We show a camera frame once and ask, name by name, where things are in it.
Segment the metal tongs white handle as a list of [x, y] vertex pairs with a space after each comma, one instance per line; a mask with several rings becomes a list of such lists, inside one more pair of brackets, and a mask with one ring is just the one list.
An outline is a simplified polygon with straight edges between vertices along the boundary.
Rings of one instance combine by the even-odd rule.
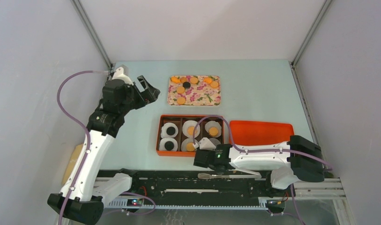
[[246, 175], [239, 174], [208, 174], [208, 173], [199, 173], [197, 175], [198, 179], [208, 180], [208, 179], [261, 179], [262, 175], [259, 172], [254, 172], [250, 170], [237, 169], [236, 172], [243, 172]]

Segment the round yellow biscuit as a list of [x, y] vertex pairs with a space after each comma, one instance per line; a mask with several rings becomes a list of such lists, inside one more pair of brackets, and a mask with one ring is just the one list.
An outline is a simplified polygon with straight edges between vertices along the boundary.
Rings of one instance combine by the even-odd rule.
[[191, 82], [192, 84], [198, 84], [198, 83], [199, 83], [199, 79], [198, 79], [197, 76], [194, 76], [194, 77], [191, 77], [191, 78], [190, 78], [190, 82]]
[[186, 98], [184, 97], [179, 97], [176, 102], [179, 104], [179, 105], [184, 105], [186, 103]]
[[186, 145], [185, 145], [185, 150], [187, 151], [187, 152], [194, 152], [196, 149], [195, 149], [195, 147], [193, 146], [193, 143], [187, 143]]
[[190, 126], [187, 128], [187, 134], [192, 137], [192, 136], [197, 136], [198, 134], [198, 131], [196, 130], [195, 131], [195, 127], [194, 126]]
[[217, 81], [212, 81], [212, 82], [210, 83], [210, 86], [211, 86], [212, 88], [218, 88], [219, 85], [220, 85], [220, 84], [219, 84]]
[[216, 136], [218, 136], [219, 131], [220, 130], [217, 127], [211, 127], [211, 128], [209, 128], [208, 133], [210, 136], [216, 137]]
[[178, 88], [176, 89], [176, 92], [177, 92], [178, 94], [182, 94], [182, 93], [185, 92], [185, 88], [184, 88], [183, 86], [180, 86], [180, 87], [178, 87]]

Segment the black sandwich cookie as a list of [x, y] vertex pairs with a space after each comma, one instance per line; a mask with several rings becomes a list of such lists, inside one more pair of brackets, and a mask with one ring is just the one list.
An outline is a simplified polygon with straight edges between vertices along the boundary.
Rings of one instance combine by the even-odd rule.
[[163, 147], [167, 151], [172, 151], [175, 148], [175, 144], [172, 141], [168, 141], [164, 143]]
[[184, 82], [184, 83], [183, 83], [183, 87], [184, 87], [185, 89], [189, 89], [189, 88], [191, 87], [191, 83], [190, 83], [190, 82]]
[[176, 135], [176, 128], [175, 127], [168, 127], [166, 129], [166, 134], [168, 136], [175, 136]]

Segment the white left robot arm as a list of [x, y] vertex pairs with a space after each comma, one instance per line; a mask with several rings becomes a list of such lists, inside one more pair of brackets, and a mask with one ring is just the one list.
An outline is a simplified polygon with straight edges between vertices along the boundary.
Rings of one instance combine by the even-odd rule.
[[59, 103], [61, 110], [85, 131], [85, 140], [72, 173], [57, 194], [50, 194], [47, 203], [59, 214], [58, 224], [69, 219], [86, 225], [96, 224], [104, 208], [126, 192], [135, 195], [140, 189], [138, 180], [119, 173], [103, 185], [94, 187], [101, 163], [124, 124], [124, 117], [158, 99], [160, 90], [144, 76], [137, 77], [144, 91], [140, 91], [128, 76], [113, 76], [106, 81], [102, 97], [87, 125], [70, 115]]

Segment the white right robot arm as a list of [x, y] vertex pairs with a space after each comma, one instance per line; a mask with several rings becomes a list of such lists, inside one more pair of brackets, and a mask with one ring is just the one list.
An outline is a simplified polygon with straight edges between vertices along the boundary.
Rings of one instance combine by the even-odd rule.
[[320, 146], [299, 135], [272, 145], [214, 145], [207, 138], [192, 145], [196, 149], [195, 166], [218, 173], [270, 171], [264, 189], [271, 196], [278, 195], [297, 181], [323, 182], [325, 179]]

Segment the white paper cup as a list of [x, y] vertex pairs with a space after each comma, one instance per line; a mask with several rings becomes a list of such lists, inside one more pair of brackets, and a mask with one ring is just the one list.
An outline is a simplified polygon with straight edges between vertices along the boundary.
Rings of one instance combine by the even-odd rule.
[[209, 128], [211, 128], [211, 127], [217, 127], [220, 130], [218, 136], [216, 136], [216, 137], [220, 137], [221, 136], [221, 131], [222, 131], [222, 127], [221, 127], [220, 123], [217, 122], [217, 121], [209, 121], [209, 122], [207, 122], [205, 124], [205, 130], [206, 130], [207, 133], [208, 133]]
[[183, 127], [182, 127], [182, 131], [183, 131], [183, 134], [188, 137], [188, 138], [191, 138], [188, 134], [187, 134], [187, 128], [190, 127], [190, 126], [194, 126], [195, 127], [195, 131], [197, 130], [198, 131], [198, 134], [197, 136], [192, 136], [192, 137], [198, 137], [199, 134], [200, 134], [200, 126], [197, 126], [198, 122], [195, 121], [195, 120], [187, 120], [184, 122], [183, 124]]
[[159, 151], [178, 151], [178, 142], [176, 139], [167, 137], [162, 138], [159, 143]]
[[187, 152], [187, 151], [185, 150], [185, 145], [186, 145], [187, 143], [193, 143], [193, 139], [192, 139], [192, 138], [187, 138], [187, 139], [185, 139], [185, 140], [182, 142], [182, 144], [181, 144], [181, 151], [182, 151], [182, 152]]
[[208, 139], [214, 146], [221, 144], [221, 142], [217, 138], [209, 138]]
[[161, 138], [175, 138], [178, 135], [178, 126], [172, 122], [165, 123], [161, 128]]

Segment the orange box lid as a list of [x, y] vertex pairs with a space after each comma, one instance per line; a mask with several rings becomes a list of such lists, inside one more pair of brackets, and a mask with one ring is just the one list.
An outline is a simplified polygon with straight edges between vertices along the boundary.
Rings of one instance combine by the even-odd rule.
[[294, 135], [293, 126], [288, 123], [232, 120], [229, 127], [233, 142], [245, 146], [281, 143]]

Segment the round yellow biscuit bottom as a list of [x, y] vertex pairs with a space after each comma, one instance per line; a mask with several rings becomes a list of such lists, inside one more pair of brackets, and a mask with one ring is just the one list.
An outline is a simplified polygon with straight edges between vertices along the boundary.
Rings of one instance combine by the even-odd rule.
[[186, 103], [186, 98], [184, 97], [179, 97], [176, 102], [179, 104], [179, 105], [184, 105]]

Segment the orange cookie box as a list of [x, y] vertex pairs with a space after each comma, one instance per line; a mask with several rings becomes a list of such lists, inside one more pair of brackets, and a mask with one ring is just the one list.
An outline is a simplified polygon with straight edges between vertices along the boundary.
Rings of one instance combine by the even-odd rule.
[[[199, 122], [204, 116], [203, 115], [168, 115], [164, 114], [160, 117], [159, 120], [159, 126], [158, 126], [158, 132], [157, 132], [157, 141], [156, 141], [156, 151], [159, 156], [165, 156], [165, 157], [193, 157], [195, 156], [195, 151], [194, 152], [182, 152], [181, 151], [181, 144], [182, 142], [187, 139], [183, 134], [182, 127], [185, 121], [187, 120], [195, 120]], [[209, 117], [203, 120], [200, 123], [200, 134], [198, 137], [195, 137], [196, 141], [200, 141], [202, 138], [213, 138], [211, 137], [205, 130], [205, 124], [209, 121], [217, 121], [220, 123], [222, 127], [221, 131], [221, 136], [220, 137], [215, 137], [217, 138], [221, 143], [224, 143], [224, 122], [222, 119], [218, 117]], [[160, 133], [161, 133], [161, 128], [162, 126], [167, 123], [167, 122], [172, 122], [178, 126], [178, 135], [174, 138], [178, 142], [178, 151], [159, 151], [159, 143], [161, 141]]]

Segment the round yellow biscuit top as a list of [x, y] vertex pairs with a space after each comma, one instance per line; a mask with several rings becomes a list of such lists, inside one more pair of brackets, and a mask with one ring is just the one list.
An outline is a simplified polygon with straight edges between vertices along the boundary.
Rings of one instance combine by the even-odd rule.
[[197, 76], [194, 76], [194, 77], [191, 77], [191, 78], [190, 78], [190, 82], [191, 82], [192, 84], [198, 84], [198, 83], [199, 83], [199, 79], [198, 79]]

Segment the floral serving tray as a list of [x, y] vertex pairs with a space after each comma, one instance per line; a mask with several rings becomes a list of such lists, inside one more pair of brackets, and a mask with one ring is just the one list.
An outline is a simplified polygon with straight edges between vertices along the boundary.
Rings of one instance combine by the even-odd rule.
[[[186, 77], [189, 82], [190, 78], [197, 76], [198, 84], [192, 84], [184, 93], [178, 94], [176, 89], [183, 86], [182, 83], [173, 83], [169, 79], [167, 103], [171, 106], [219, 106], [221, 104], [221, 79], [216, 75], [174, 75], [175, 77]], [[206, 77], [211, 77], [213, 81], [217, 81], [220, 85], [218, 88], [212, 88], [209, 84], [203, 82]], [[179, 105], [176, 100], [180, 97], [186, 98], [184, 105]]]

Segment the orange fish cookie right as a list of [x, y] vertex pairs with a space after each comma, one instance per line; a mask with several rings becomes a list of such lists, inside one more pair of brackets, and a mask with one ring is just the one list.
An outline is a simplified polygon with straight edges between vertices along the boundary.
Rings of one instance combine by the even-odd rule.
[[203, 79], [203, 82], [205, 82], [205, 83], [207, 83], [207, 84], [211, 84], [212, 81], [213, 81], [213, 80], [212, 80], [211, 77], [206, 77], [206, 78]]

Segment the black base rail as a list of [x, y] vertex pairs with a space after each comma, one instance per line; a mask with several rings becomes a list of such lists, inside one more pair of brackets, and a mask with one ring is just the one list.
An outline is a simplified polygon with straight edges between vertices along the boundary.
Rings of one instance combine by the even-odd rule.
[[101, 170], [95, 187], [119, 173], [132, 176], [130, 192], [145, 195], [154, 202], [119, 195], [108, 208], [124, 209], [196, 209], [196, 210], [266, 210], [279, 202], [283, 207], [294, 196], [296, 200], [344, 200], [345, 192], [338, 178], [320, 183], [299, 181], [293, 188], [270, 187], [270, 172], [261, 179], [198, 179], [202, 171], [131, 171]]

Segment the aluminium frame post left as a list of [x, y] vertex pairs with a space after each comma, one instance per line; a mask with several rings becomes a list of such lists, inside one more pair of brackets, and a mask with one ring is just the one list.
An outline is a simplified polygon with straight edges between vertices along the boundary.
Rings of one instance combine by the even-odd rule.
[[97, 48], [99, 54], [101, 55], [104, 63], [108, 68], [112, 68], [113, 63], [110, 60], [107, 51], [105, 50], [102, 41], [99, 38], [99, 35], [97, 31], [95, 30], [82, 2], [80, 0], [70, 0], [72, 3], [75, 11], [77, 12], [81, 22], [83, 23], [86, 31], [88, 32], [92, 42], [94, 43], [95, 47]]

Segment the aluminium frame post right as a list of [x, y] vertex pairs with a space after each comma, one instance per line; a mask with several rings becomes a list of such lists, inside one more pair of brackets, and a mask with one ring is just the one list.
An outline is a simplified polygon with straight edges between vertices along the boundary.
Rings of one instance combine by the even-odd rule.
[[302, 59], [307, 47], [309, 46], [312, 38], [314, 37], [315, 33], [317, 32], [320, 24], [323, 22], [326, 14], [328, 13], [332, 3], [334, 2], [334, 0], [325, 0], [322, 4], [322, 6], [320, 7], [320, 10], [318, 11], [314, 21], [312, 22], [301, 46], [299, 47], [294, 59], [292, 60], [291, 62], [291, 65], [293, 66], [293, 68], [295, 68], [297, 66], [297, 64], [300, 62], [300, 60]]

